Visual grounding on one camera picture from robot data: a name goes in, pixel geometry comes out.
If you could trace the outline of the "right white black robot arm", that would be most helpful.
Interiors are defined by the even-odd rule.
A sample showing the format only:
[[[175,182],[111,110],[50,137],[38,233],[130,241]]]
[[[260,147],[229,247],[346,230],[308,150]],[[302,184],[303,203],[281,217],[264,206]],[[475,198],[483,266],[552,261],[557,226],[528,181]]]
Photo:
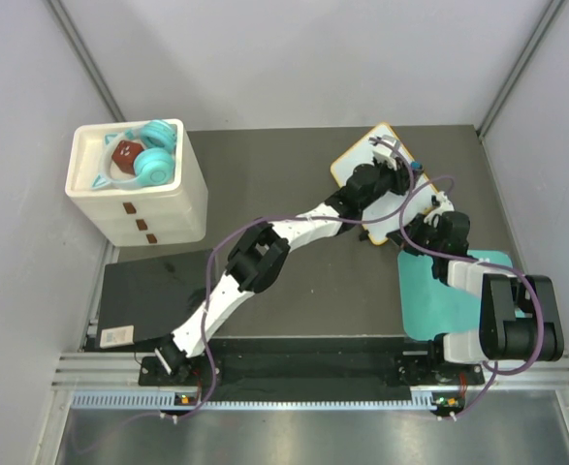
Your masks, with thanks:
[[[520,360],[518,368],[495,370],[510,376],[537,361],[559,360],[564,336],[551,278],[472,256],[469,232],[469,217],[458,211],[418,213],[409,223],[398,215],[404,251],[430,257],[433,279],[479,300],[475,329],[435,336],[439,351],[426,360],[428,375],[446,384],[463,364]]]

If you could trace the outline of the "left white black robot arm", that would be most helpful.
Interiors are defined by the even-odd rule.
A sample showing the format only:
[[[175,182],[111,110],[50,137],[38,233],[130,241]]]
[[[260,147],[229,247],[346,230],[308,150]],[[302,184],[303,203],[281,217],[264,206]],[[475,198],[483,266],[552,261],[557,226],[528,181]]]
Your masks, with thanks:
[[[354,168],[345,185],[314,209],[293,217],[257,219],[233,232],[235,239],[225,270],[216,285],[211,284],[214,248],[207,259],[205,299],[194,313],[155,349],[160,372],[173,384],[183,384],[193,375],[192,357],[202,354],[208,339],[228,317],[251,296],[267,290],[277,279],[289,254],[316,240],[345,233],[357,225],[382,223],[404,208],[376,219],[364,219],[364,212],[389,194],[409,195],[424,172],[416,162],[398,155],[393,165],[377,160]]]

